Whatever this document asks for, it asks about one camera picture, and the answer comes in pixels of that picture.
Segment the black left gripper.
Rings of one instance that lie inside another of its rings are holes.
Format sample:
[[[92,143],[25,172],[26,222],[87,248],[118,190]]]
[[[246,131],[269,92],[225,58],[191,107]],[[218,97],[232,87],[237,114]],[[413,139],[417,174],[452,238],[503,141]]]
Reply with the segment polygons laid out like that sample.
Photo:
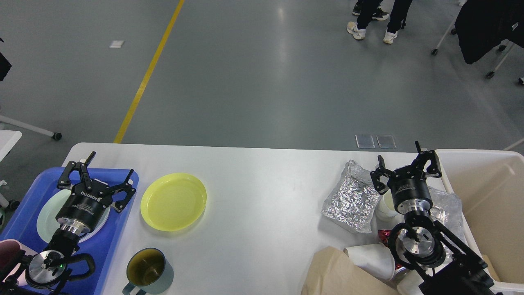
[[[112,199],[111,207],[117,213],[121,213],[136,194],[136,188],[130,182],[134,173],[133,169],[129,170],[123,183],[114,186],[109,186],[108,183],[99,179],[91,179],[88,166],[96,154],[95,151],[92,151],[87,159],[68,162],[57,181],[58,189],[70,193],[55,217],[59,223],[59,230],[68,231],[77,236],[90,235],[103,216],[109,213],[108,207],[101,204],[100,192],[103,189],[107,188],[111,196],[121,192],[126,193],[121,200]],[[70,179],[73,172],[78,172],[80,176],[80,182],[77,184],[73,184]]]

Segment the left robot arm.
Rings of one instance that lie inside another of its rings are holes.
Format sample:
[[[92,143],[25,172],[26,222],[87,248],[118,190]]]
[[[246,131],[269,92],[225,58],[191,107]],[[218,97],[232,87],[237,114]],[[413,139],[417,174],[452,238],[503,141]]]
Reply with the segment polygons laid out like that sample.
[[[57,230],[41,252],[29,255],[19,250],[8,260],[1,269],[2,295],[32,294],[19,287],[20,276],[25,277],[30,287],[49,289],[52,295],[58,295],[68,281],[83,280],[95,273],[93,256],[78,253],[81,237],[91,234],[111,209],[121,213],[136,193],[133,170],[114,186],[90,177],[88,165],[95,154],[71,161],[64,168],[57,188],[68,196],[55,217]]]

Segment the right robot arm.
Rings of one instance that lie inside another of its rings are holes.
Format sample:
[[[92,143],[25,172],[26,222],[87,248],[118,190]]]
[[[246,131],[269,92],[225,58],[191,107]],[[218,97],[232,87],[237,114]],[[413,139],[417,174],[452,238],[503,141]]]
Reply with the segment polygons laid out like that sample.
[[[395,262],[415,271],[424,295],[492,295],[494,280],[487,263],[440,221],[431,217],[434,202],[427,179],[442,177],[434,150],[414,143],[417,157],[408,166],[386,168],[378,164],[370,173],[373,187],[384,195],[391,192],[395,211],[404,217],[387,239]]]

